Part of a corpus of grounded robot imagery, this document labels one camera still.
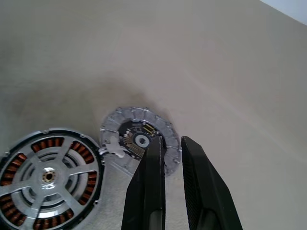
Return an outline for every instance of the mounting hole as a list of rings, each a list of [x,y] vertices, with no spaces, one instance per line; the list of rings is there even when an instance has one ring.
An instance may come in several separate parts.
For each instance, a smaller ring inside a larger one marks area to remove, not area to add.
[[[135,143],[142,148],[146,148],[149,145],[150,140],[145,135],[138,135],[135,137]]]
[[[51,173],[48,173],[47,176],[46,176],[47,180],[51,180],[52,177],[53,177],[53,175]]]

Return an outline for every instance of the beige surface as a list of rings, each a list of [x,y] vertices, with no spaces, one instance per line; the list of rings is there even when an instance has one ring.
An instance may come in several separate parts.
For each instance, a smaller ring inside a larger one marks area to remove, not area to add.
[[[307,27],[258,0],[2,0],[0,148],[69,127],[98,138],[147,106],[202,144],[244,229],[307,226]],[[186,230],[181,169],[168,230]],[[109,169],[88,228],[119,230],[129,179]]]

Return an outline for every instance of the rotor disc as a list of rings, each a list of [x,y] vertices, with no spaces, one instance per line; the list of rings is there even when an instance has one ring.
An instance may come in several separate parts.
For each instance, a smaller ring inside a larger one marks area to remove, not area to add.
[[[100,131],[101,146],[116,138],[126,154],[123,159],[112,157],[112,164],[130,175],[149,143],[159,136],[166,147],[165,175],[171,175],[179,166],[181,146],[172,124],[148,108],[118,108],[103,121]]]
[[[98,145],[66,129],[36,132],[1,161],[0,218],[14,229],[72,229],[100,196]]]

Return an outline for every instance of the center bore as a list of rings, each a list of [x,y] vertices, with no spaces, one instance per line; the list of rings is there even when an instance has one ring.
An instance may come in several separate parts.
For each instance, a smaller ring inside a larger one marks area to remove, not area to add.
[[[56,173],[52,169],[48,169],[43,173],[43,182],[45,183],[51,183],[55,180]]]
[[[47,176],[46,176],[47,180],[51,180],[52,177],[53,177],[53,175],[51,173],[47,174]]]
[[[145,140],[144,138],[141,138],[141,139],[140,139],[140,143],[141,143],[141,144],[144,144],[145,141],[146,141],[146,140]]]

